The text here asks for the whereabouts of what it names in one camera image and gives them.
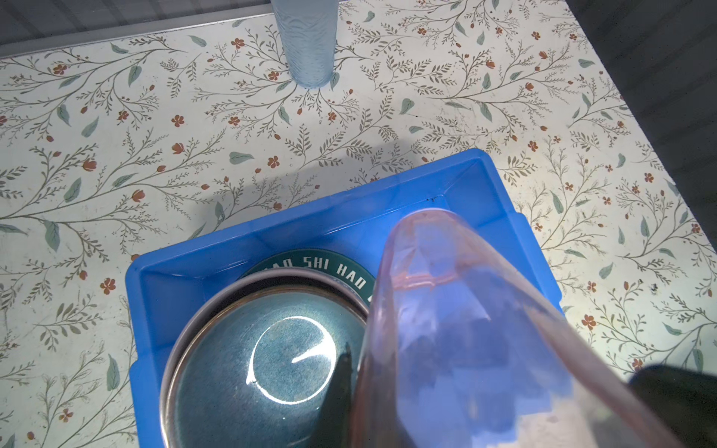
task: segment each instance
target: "green leaf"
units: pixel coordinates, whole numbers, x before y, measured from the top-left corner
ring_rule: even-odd
[[[76,181],[72,182],[72,185],[65,192],[65,202],[72,202],[80,195],[80,187],[82,185],[82,178],[78,177]]]
[[[692,350],[692,357],[695,359],[695,367],[697,367],[697,372],[702,372],[702,369],[705,367],[705,357],[702,354],[702,350],[699,348],[694,348]]]
[[[70,125],[70,113],[67,111],[66,105],[61,105],[57,108],[57,117],[64,121],[66,125]]]
[[[5,442],[2,448],[15,448],[15,434],[12,434],[10,438],[7,439],[7,442]]]
[[[672,258],[675,258],[675,254],[673,254],[671,250],[666,249],[664,247],[662,249],[660,249],[658,252],[661,254],[669,255]]]
[[[460,104],[460,103],[455,103],[455,102],[453,102],[453,101],[449,101],[448,103],[445,103],[445,104],[446,104],[446,106],[450,106],[450,107],[456,108],[456,109],[468,109],[468,110],[470,110],[470,108],[467,108],[467,107],[465,107],[464,105],[462,105],[462,104]]]
[[[10,224],[0,224],[0,232],[5,232],[7,234],[23,234],[27,235],[26,232],[23,232],[22,230],[18,229],[15,226],[11,226]]]
[[[128,50],[120,48],[117,45],[110,44],[110,46],[112,47],[112,51],[114,51],[115,53],[119,53],[119,54],[129,53]]]
[[[97,129],[97,123],[100,122],[100,117],[95,118],[95,121],[91,122],[89,125],[85,126],[85,129],[82,129],[82,136],[83,137],[89,137],[92,135],[93,132],[95,132],[95,129]]]
[[[219,201],[217,201],[217,205],[214,206],[214,215],[217,216],[217,220],[219,220],[219,222],[224,222],[224,220],[227,218],[224,215],[224,207],[222,207],[222,203]]]
[[[197,238],[199,236],[199,234],[201,234],[201,231],[204,230],[204,226],[206,226],[206,222],[204,224],[202,224],[201,227],[199,227],[197,230],[195,230],[194,233],[191,234],[191,236],[189,238],[187,238],[186,240],[189,241],[190,239]]]
[[[192,42],[199,45],[200,47],[206,47],[206,40],[202,39],[201,37],[197,37],[197,36],[189,36],[189,37],[191,37]]]
[[[463,29],[463,25],[461,25],[460,22],[455,22],[455,28],[458,30],[459,33],[461,33],[467,37],[467,34],[465,33],[465,30]]]
[[[581,254],[580,252],[573,250],[573,249],[567,249],[565,251],[565,253],[570,254],[570,255],[575,255],[576,257],[585,258],[585,256],[583,254]]]
[[[112,186],[115,188],[121,187],[126,181],[130,180],[132,176],[134,176],[136,173],[132,174],[125,174],[124,176],[118,177],[114,182],[112,182]]]
[[[108,354],[110,357],[110,365],[107,366],[107,390],[114,391],[120,386],[120,368],[117,366],[117,361]]]
[[[331,75],[331,89],[333,90],[334,87],[338,84],[338,78],[340,77],[338,72],[334,72],[333,75]]]
[[[598,275],[600,276],[600,278],[605,280],[607,278],[607,276],[610,275],[610,272],[612,272],[613,264],[614,263],[610,263],[610,266],[606,266],[606,267],[603,267],[602,269],[600,269],[600,272],[598,272]]]
[[[404,100],[401,102],[401,112],[399,115],[403,115],[406,112],[408,112],[416,103],[409,100],[408,98],[404,98]]]
[[[284,120],[286,123],[289,123],[289,114],[286,113],[286,109],[284,109],[284,106],[279,108],[279,116],[282,120]]]
[[[488,109],[488,105],[485,103],[480,104],[480,113],[483,114],[484,117],[488,119],[488,121],[493,121],[493,114],[490,113],[490,110]]]
[[[560,214],[563,212],[563,210],[565,210],[563,208],[563,203],[560,202],[560,198],[558,197],[557,194],[553,193],[552,191],[551,191],[551,193],[553,194],[553,205],[555,206],[555,211],[557,211]]]
[[[254,158],[251,154],[244,153],[229,153],[229,162],[232,165],[239,165],[242,162],[246,162],[249,159]]]
[[[127,85],[132,85],[133,82],[139,78],[139,75],[142,74],[142,67],[139,65],[133,65],[130,67],[130,74],[127,78]]]
[[[672,190],[672,192],[675,194],[675,196],[680,197],[680,190],[677,190],[677,186],[670,181],[666,181],[666,182],[668,183],[670,190]]]
[[[645,217],[642,217],[642,222],[640,223],[640,233],[647,238],[650,235],[650,228],[647,226],[647,220]]]
[[[677,328],[672,328],[664,322],[663,322],[663,325],[665,326],[665,329],[668,331],[668,333],[671,335],[679,336],[682,334],[682,330],[678,330]]]
[[[291,82],[291,80],[282,82],[281,84],[279,84],[279,85],[276,87],[276,91],[279,92],[279,91],[281,91],[281,90],[284,90],[284,89],[286,88],[286,86],[289,85],[290,82]]]
[[[77,80],[77,78],[79,78],[79,77],[80,77],[80,76],[77,75],[77,76],[73,76],[73,77],[67,78],[66,80],[64,80],[64,81],[62,81],[62,82],[60,83],[60,88],[66,86],[66,85],[72,84],[72,83],[75,82],[75,80]]]
[[[57,248],[60,247],[60,227],[56,222],[43,221],[45,225],[45,241],[50,249],[57,252]]]

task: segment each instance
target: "floral pattern surface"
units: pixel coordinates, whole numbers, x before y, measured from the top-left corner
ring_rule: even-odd
[[[717,372],[717,257],[562,0],[351,0],[335,72],[274,17],[0,60],[0,446],[135,446],[133,259],[468,148],[623,378]]]

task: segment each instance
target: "light blue cylinder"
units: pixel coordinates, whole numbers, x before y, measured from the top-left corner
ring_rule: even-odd
[[[325,85],[333,73],[338,0],[272,0],[289,72],[306,88]]]

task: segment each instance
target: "dark gray wall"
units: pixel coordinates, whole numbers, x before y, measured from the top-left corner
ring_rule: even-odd
[[[567,2],[715,246],[717,1]]]
[[[0,45],[267,3],[269,0],[0,0]]]

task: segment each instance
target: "blue plastic bin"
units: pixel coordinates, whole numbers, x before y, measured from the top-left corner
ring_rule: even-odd
[[[214,294],[258,262],[291,249],[332,250],[375,276],[394,225],[427,207],[459,214],[560,309],[560,289],[528,220],[515,211],[493,162],[478,149],[175,244],[142,255],[126,276],[141,447],[163,446],[159,390],[167,358],[185,324]]]

